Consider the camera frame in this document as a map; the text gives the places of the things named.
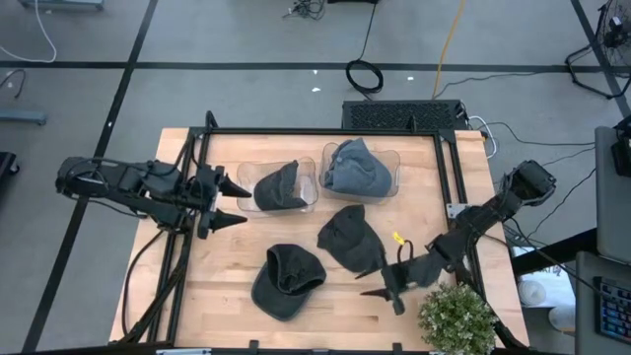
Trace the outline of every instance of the table leg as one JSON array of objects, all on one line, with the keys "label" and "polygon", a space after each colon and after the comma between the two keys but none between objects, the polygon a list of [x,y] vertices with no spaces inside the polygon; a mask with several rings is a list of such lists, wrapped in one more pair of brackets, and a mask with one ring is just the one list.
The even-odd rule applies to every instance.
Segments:
[{"label": "table leg", "polygon": [[[558,262],[572,261],[579,251],[589,251],[598,254],[596,248],[596,228],[584,231],[574,237],[570,237],[561,242],[541,248],[539,251],[545,253]],[[542,268],[552,266],[553,263],[541,256],[536,251],[530,251],[511,259],[513,273],[521,276]]]}]

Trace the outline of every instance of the keyboard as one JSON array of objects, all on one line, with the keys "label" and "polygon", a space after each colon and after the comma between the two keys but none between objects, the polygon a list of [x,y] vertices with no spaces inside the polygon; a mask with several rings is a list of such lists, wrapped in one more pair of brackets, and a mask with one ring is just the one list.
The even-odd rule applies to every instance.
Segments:
[{"label": "keyboard", "polygon": [[631,285],[603,277],[594,282],[607,295],[596,295],[596,332],[631,344]]}]

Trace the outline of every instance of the yellow cable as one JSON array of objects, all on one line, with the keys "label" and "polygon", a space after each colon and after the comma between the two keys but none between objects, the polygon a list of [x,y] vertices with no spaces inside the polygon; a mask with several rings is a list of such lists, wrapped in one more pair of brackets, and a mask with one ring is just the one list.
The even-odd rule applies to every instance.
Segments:
[{"label": "yellow cable", "polygon": [[432,93],[432,100],[436,97],[436,92],[438,91],[438,85],[441,83],[441,69],[443,68],[443,61],[445,60],[445,54],[447,54],[447,47],[450,46],[450,41],[452,41],[452,37],[454,36],[454,31],[457,27],[457,22],[460,20],[460,16],[462,15],[462,11],[464,10],[464,3],[466,0],[460,0],[460,5],[457,8],[456,18],[454,19],[454,23],[452,24],[452,28],[450,29],[450,34],[447,36],[447,40],[445,41],[445,45],[443,46],[443,52],[441,53],[441,60],[438,62],[438,71],[436,72],[436,81],[434,82],[434,92]]}]

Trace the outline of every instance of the cap brim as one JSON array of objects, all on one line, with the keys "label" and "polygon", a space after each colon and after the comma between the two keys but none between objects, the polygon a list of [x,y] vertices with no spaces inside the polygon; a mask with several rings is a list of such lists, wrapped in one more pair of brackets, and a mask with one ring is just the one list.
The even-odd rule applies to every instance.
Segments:
[{"label": "cap brim", "polygon": [[254,303],[264,312],[277,320],[287,321],[298,314],[311,292],[290,296],[278,291],[269,279],[267,262],[265,262],[256,276],[251,295]]}]

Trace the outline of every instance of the yellow tag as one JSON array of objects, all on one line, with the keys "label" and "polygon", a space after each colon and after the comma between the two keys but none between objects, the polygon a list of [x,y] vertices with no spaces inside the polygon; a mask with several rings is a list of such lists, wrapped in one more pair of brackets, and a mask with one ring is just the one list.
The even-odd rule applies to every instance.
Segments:
[{"label": "yellow tag", "polygon": [[398,232],[394,232],[392,233],[392,237],[394,238],[395,241],[397,241],[399,244],[404,245],[405,244],[405,239],[403,239]]}]

